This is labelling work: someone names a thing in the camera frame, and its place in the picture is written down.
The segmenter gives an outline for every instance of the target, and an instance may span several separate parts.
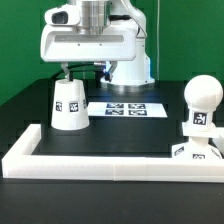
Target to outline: black table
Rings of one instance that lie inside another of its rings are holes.
[[[184,86],[158,82],[147,92],[121,94],[85,81],[88,102],[162,103],[168,118],[91,117],[88,128],[67,134],[50,127],[53,82],[38,80],[0,107],[0,156],[29,124],[41,123],[35,154],[170,157],[171,145],[186,141]],[[224,125],[223,112],[222,102],[214,116],[217,126]],[[223,202],[224,185],[216,183],[0,177],[0,223],[222,223]]]

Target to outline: marker sheet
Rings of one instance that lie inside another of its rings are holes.
[[[90,102],[88,115],[104,117],[167,117],[163,105],[158,103]]]

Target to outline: white foam barrier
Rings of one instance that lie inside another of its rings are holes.
[[[224,182],[223,160],[32,155],[40,140],[31,124],[2,159],[4,178]]]

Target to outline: white cup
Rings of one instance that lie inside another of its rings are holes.
[[[56,81],[51,125],[59,130],[79,130],[89,126],[87,103],[81,80]]]

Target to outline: white ball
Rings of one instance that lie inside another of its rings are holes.
[[[220,104],[223,89],[217,79],[209,75],[193,78],[186,86],[184,97],[188,108],[200,112],[212,112]]]

